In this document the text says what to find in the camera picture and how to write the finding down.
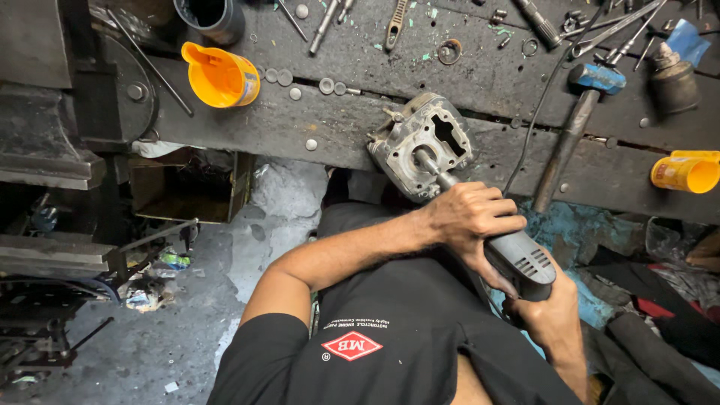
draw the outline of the yellow plastic jug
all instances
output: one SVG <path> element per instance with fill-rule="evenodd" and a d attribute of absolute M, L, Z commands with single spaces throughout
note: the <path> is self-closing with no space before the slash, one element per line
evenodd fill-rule
<path fill-rule="evenodd" d="M 242 56 L 184 43 L 182 57 L 190 64 L 187 76 L 192 90 L 209 106 L 248 105 L 260 92 L 258 70 Z"/>
<path fill-rule="evenodd" d="M 720 180 L 720 151 L 674 151 L 652 167 L 657 187 L 702 194 Z"/>

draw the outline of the power cord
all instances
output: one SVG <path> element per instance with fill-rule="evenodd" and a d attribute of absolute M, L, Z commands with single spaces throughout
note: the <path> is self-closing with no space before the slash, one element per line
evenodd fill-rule
<path fill-rule="evenodd" d="M 542 108 L 543 103 L 545 103 L 545 97 L 547 96 L 547 91 L 550 89 L 550 85 L 552 84 L 553 80 L 555 80 L 555 76 L 557 76 L 557 72 L 560 70 L 560 66 L 563 62 L 567 60 L 567 56 L 570 54 L 570 51 L 580 42 L 585 36 L 585 33 L 588 32 L 590 27 L 592 27 L 595 24 L 595 21 L 600 18 L 600 15 L 603 13 L 603 6 L 605 5 L 606 1 L 612 1 L 612 0 L 603 0 L 600 4 L 600 7 L 598 7 L 597 12 L 593 16 L 593 18 L 590 20 L 590 22 L 585 26 L 585 29 L 575 38 L 574 41 L 572 41 L 572 45 L 569 46 L 565 52 L 563 52 L 562 57 L 557 61 L 557 64 L 555 65 L 555 68 L 552 70 L 552 74 L 550 75 L 550 79 L 547 81 L 547 84 L 545 84 L 545 89 L 542 92 L 542 95 L 540 96 L 540 102 L 538 102 L 538 107 L 535 109 L 535 112 L 533 113 L 533 119 L 530 121 L 530 126 L 528 127 L 528 133 L 525 135 L 525 143 L 523 145 L 523 153 L 520 155 L 520 160 L 518 161 L 517 166 L 515 166 L 515 169 L 513 170 L 513 173 L 510 175 L 510 179 L 508 179 L 508 183 L 505 185 L 505 189 L 503 190 L 503 197 L 506 197 L 508 192 L 510 191 L 510 186 L 513 184 L 513 181 L 515 180 L 515 177 L 520 172 L 520 169 L 523 167 L 523 164 L 525 163 L 525 157 L 528 154 L 528 146 L 530 146 L 530 135 L 533 133 L 533 129 L 535 128 L 535 120 L 537 120 L 538 114 L 540 113 L 540 109 Z"/>

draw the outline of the blue hammer head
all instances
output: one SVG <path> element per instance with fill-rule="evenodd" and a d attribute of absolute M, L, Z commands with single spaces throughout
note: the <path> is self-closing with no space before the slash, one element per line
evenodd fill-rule
<path fill-rule="evenodd" d="M 625 88 L 627 80 L 622 74 L 605 66 L 582 63 L 572 68 L 567 75 L 567 82 L 613 95 Z"/>

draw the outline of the die grinder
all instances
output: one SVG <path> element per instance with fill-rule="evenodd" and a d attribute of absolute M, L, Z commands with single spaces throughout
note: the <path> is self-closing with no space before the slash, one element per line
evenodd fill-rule
<path fill-rule="evenodd" d="M 415 203 L 426 203 L 459 183 L 449 170 L 464 169 L 479 154 L 467 121 L 442 96 L 424 92 L 402 112 L 384 111 L 390 118 L 368 134 L 368 151 L 393 184 Z M 485 246 L 487 260 L 522 299 L 542 301 L 550 296 L 555 268 L 525 231 L 488 238 Z"/>

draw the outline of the dark wooden workbench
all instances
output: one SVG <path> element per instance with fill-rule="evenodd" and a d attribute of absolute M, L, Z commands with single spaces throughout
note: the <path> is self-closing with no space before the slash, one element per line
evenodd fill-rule
<path fill-rule="evenodd" d="M 293 10 L 296 4 L 288 1 L 287 6 Z M 537 4 L 557 25 L 570 9 L 585 9 L 589 17 L 595 9 L 578 0 L 570 3 L 540 0 Z M 314 0 L 307 0 L 306 5 L 310 16 L 298 22 L 312 38 L 324 7 Z M 677 21 L 682 15 L 702 29 L 706 28 L 705 21 L 712 29 L 718 27 L 711 10 L 698 23 L 694 6 L 681 12 L 679 6 L 676 1 L 667 4 L 653 21 L 654 26 L 659 29 L 666 19 Z M 399 103 L 421 91 L 432 91 L 447 97 L 470 117 L 470 125 L 479 131 L 482 153 L 463 176 L 502 187 L 519 157 L 526 130 L 514 130 L 506 124 L 513 117 L 529 120 L 544 86 L 541 77 L 549 76 L 562 47 L 551 53 L 541 48 L 535 56 L 524 58 L 520 52 L 522 39 L 534 36 L 509 0 L 491 0 L 484 6 L 476 6 L 470 0 L 438 0 L 431 1 L 431 6 L 427 1 L 418 2 L 408 10 L 402 34 L 388 55 L 374 45 L 384 43 L 384 27 L 394 7 L 393 1 L 356 0 L 347 21 L 329 29 L 314 58 L 307 53 L 309 44 L 300 38 L 281 10 L 273 12 L 272 5 L 243 7 L 245 37 L 228 50 L 264 68 L 289 69 L 296 78 L 294 86 L 302 90 L 301 100 L 294 102 L 289 98 L 290 87 L 263 81 L 260 96 L 250 106 L 213 109 L 192 95 L 184 63 L 156 59 L 159 68 L 189 95 L 197 110 L 195 118 L 187 118 L 161 91 L 156 125 L 161 139 L 373 169 L 364 147 L 365 133 L 386 118 L 382 106 L 399 108 L 399 105 L 377 96 L 323 96 L 316 87 L 304 84 L 329 77 L 348 87 L 392 97 Z M 503 26 L 514 32 L 504 50 L 496 48 L 503 36 L 488 27 L 487 19 L 496 8 L 509 11 Z M 432 14 L 434 9 L 436 17 L 428 17 L 427 13 Z M 603 19 L 620 15 L 619 10 L 616 12 Z M 618 33 L 615 41 L 608 41 L 607 45 L 618 45 L 632 29 Z M 257 36 L 257 43 L 250 40 L 250 34 Z M 706 38 L 712 41 L 713 36 Z M 463 45 L 463 56 L 452 66 L 441 64 L 435 57 L 437 45 L 447 38 L 456 38 Z M 635 47 L 638 49 L 634 48 L 637 53 L 644 44 L 643 40 L 638 42 Z M 628 85 L 620 94 L 602 100 L 593 113 L 588 133 L 614 136 L 633 146 L 607 149 L 602 143 L 581 142 L 562 180 L 571 185 L 570 190 L 558 192 L 555 197 L 614 210 L 720 223 L 720 208 L 716 204 L 720 190 L 705 195 L 671 192 L 653 187 L 648 179 L 652 163 L 662 157 L 655 148 L 718 148 L 714 110 L 720 105 L 720 81 L 714 76 L 720 67 L 719 53 L 715 46 L 711 47 L 698 67 L 702 73 L 697 75 L 703 92 L 701 107 L 662 122 L 655 117 L 647 93 L 647 66 L 643 64 L 632 73 L 636 59 L 624 58 L 619 69 L 627 75 Z M 423 60 L 427 54 L 430 58 Z M 585 55 L 580 61 L 592 61 L 592 56 Z M 564 84 L 563 71 L 560 73 L 539 115 L 539 124 L 549 132 L 538 130 L 533 137 L 525 170 L 513 185 L 512 191 L 517 195 L 534 193 L 557 139 L 554 132 L 562 127 L 577 100 Z M 652 125 L 642 129 L 639 121 L 644 117 Z M 318 141 L 316 151 L 305 150 L 309 138 Z M 645 147 L 655 151 L 644 150 Z"/>

